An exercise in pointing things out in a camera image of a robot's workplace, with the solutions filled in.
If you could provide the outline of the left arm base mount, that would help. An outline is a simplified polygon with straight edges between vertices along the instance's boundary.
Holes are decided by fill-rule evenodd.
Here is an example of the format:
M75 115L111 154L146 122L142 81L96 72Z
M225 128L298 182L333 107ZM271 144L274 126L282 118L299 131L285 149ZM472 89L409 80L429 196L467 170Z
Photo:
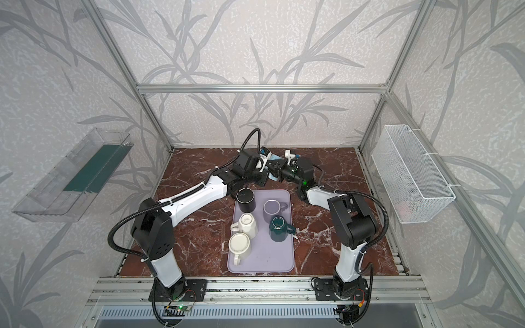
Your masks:
M202 302L205 298L207 283L207 280L188 280L182 277L175 285L165 287L155 278L148 300L149 302Z

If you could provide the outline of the light blue mug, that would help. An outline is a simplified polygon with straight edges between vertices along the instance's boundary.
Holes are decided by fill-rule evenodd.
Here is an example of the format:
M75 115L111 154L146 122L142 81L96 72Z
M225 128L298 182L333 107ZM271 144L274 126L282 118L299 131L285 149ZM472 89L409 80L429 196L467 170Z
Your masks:
M264 170L268 171L268 179L279 182L280 174L275 168L275 165L277 163L282 162L284 159L282 157L277 156L276 154L273 154L270 151L268 151L266 154L259 154L259 157L262 163L264 164L264 166L261 166L261 172Z

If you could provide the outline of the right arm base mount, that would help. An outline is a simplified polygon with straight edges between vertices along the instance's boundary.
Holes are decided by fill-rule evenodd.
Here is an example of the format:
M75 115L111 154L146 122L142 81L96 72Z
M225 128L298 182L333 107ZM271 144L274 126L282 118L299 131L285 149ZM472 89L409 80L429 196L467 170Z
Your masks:
M368 282L363 277L352 282L342 282L335 277L313 277L310 284L317 301L363 301L369 291Z

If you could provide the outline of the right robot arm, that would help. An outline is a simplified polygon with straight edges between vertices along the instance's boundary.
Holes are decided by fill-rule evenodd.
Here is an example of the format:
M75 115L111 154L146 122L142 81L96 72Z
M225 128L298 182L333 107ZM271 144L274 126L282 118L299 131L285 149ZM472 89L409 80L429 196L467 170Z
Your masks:
M385 206L369 194L332 189L321 184L314 177L317 168L318 165L306 157L274 159L265 165L276 180L297 184L301 200L329 210L341 242L333 289L342 297L345 292L358 288L364 256L369 248L385 237L390 225L389 215Z

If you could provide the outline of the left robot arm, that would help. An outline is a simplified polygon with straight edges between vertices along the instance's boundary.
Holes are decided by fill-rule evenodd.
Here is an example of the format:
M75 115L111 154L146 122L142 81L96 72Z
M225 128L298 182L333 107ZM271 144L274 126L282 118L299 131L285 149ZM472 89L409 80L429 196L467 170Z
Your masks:
M109 247L141 258L162 286L172 288L182 284L183 273L173 253L173 228L202 207L226 196L233 198L250 184L264 186L268 179L265 160L269 151L261 146L261 135L261 130L254 128L237 155L213 169L196 186L159 202L150 198L143 201L138 212L120 220L109 231ZM130 221L133 222L131 236L139 245L139 251L120 246L114 240L116 232Z

